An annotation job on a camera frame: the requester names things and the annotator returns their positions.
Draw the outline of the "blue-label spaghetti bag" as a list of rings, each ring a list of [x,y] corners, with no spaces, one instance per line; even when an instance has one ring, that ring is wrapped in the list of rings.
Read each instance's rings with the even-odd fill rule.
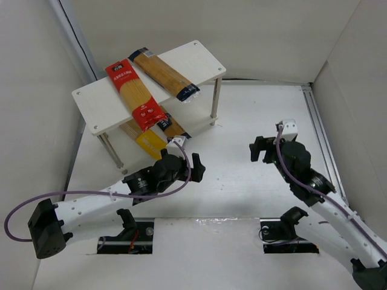
[[[168,138],[174,138],[177,135],[184,136],[187,139],[190,139],[191,136],[186,132],[186,130],[176,121],[176,119],[171,116],[171,114],[163,107],[160,106],[161,110],[164,112],[167,119],[161,120],[157,123],[157,126],[164,132]]]

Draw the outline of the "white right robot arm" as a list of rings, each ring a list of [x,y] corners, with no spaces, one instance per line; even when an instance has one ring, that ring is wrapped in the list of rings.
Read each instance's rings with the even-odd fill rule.
[[[290,191],[307,207],[292,207],[280,217],[283,239],[305,239],[335,258],[361,289],[386,289],[386,241],[352,211],[296,141],[263,140],[263,162],[274,164]]]

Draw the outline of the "red spaghetti bag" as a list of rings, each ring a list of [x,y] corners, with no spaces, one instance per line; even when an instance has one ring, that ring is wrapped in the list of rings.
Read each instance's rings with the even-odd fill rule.
[[[105,72],[143,132],[157,123],[167,120],[166,114],[128,59],[107,66]]]

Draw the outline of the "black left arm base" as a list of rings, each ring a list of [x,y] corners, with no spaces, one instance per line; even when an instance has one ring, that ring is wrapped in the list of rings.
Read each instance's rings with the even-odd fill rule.
[[[137,230],[129,237],[100,237],[97,254],[152,254],[154,220],[137,221]]]

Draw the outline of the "yellow-ended spaghetti bag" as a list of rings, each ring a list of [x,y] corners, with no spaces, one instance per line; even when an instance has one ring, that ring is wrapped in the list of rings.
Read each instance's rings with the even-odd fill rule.
[[[161,159],[161,150],[166,147],[166,142],[152,130],[143,132],[137,122],[132,119],[120,125],[132,140],[134,140],[149,156],[155,160]]]

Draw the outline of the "dark-ended spaghetti bag with barcode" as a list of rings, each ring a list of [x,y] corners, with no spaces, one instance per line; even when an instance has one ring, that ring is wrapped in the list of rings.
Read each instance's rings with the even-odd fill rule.
[[[128,59],[180,102],[189,102],[198,96],[200,88],[161,60],[152,51],[143,47],[134,51]]]

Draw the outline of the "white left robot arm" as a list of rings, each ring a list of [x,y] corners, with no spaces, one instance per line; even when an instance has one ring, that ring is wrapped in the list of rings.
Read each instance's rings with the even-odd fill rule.
[[[206,168],[199,154],[187,156],[185,141],[183,136],[173,138],[154,165],[124,177],[104,192],[76,192],[76,199],[58,203],[49,198],[40,201],[28,221],[36,257],[47,259],[72,243],[94,237],[128,241],[133,248],[141,231],[129,210],[132,206],[174,194],[167,189],[177,181],[183,189],[203,179]]]

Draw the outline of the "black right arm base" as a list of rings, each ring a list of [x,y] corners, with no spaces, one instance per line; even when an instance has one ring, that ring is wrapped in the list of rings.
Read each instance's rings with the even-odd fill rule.
[[[286,232],[279,219],[262,219],[260,227],[264,254],[319,254],[315,244]]]

